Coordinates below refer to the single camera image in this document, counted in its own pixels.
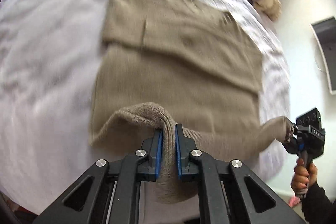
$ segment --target black clothing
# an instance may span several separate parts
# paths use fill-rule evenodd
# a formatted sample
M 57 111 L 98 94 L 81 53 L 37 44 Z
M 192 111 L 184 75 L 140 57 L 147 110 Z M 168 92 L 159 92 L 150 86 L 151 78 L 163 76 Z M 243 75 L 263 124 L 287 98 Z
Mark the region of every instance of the black clothing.
M 315 182 L 302 200 L 302 212 L 310 224 L 336 223 L 336 201 L 331 203 L 323 188 Z

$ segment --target triangular cutout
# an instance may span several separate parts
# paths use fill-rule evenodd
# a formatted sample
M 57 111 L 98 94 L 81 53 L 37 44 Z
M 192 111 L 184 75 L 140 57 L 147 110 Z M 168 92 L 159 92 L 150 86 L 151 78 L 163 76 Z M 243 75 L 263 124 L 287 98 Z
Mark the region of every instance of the triangular cutout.
M 86 177 L 65 199 L 63 204 L 75 211 L 83 210 L 86 198 L 90 192 L 94 177 Z
M 273 198 L 271 198 L 251 177 L 244 177 L 244 181 L 257 213 L 262 213 L 275 207 L 276 202 Z

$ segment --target white wall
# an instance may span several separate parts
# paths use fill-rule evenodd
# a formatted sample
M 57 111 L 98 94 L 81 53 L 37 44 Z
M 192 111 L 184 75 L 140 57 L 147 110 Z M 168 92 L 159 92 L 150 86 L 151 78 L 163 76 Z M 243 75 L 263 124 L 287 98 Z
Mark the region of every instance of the white wall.
M 290 119 L 317 107 L 326 131 L 325 153 L 315 160 L 318 183 L 329 198 L 336 197 L 336 95 L 330 95 L 317 43 L 310 23 L 336 16 L 336 0 L 281 0 L 282 15 L 275 28 L 290 70 Z M 289 155 L 282 171 L 268 185 L 292 195 L 290 181 L 297 156 Z

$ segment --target white frame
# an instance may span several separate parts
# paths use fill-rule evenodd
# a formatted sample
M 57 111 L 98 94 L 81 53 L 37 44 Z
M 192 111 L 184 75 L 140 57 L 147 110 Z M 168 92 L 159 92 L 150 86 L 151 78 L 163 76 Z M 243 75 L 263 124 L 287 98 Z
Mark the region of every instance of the white frame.
M 331 88 L 331 80 L 330 80 L 329 68 L 328 68 L 328 64 L 327 64 L 327 61 L 326 61 L 326 57 L 324 56 L 324 52 L 323 52 L 323 49 L 322 49 L 320 40 L 318 39 L 318 37 L 317 37 L 317 35 L 316 35 L 316 32 L 315 32 L 315 30 L 314 30 L 314 27 L 313 27 L 313 25 L 318 24 L 318 23 L 321 23 L 321 22 L 323 22 L 323 21 L 325 21 L 325 20 L 328 20 L 328 19 L 331 19 L 331 18 L 334 18 L 334 19 L 336 20 L 336 18 L 335 18 L 334 16 L 331 16 L 331 17 L 328 17 L 328 18 L 319 20 L 319 21 L 317 21 L 317 22 L 311 23 L 311 24 L 309 24 L 309 25 L 310 25 L 311 30 L 313 31 L 314 37 L 315 37 L 315 39 L 316 39 L 316 41 L 317 41 L 317 44 L 319 45 L 320 52 L 321 52 L 321 55 L 322 55 L 322 58 L 323 58 L 323 62 L 324 62 L 324 66 L 325 66 L 325 70 L 326 70 L 326 73 L 327 73 L 329 92 L 330 92 L 331 95 L 335 95 L 335 94 L 336 94 L 336 90 L 332 90 L 332 88 Z

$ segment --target pink object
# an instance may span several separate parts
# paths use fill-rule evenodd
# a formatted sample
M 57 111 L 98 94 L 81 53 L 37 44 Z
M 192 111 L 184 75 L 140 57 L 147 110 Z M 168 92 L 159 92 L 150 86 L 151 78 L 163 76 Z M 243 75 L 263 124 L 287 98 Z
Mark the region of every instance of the pink object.
M 294 208 L 295 206 L 297 206 L 298 204 L 300 204 L 301 199 L 296 197 L 296 196 L 292 196 L 289 200 L 288 200 L 288 205 L 291 208 Z

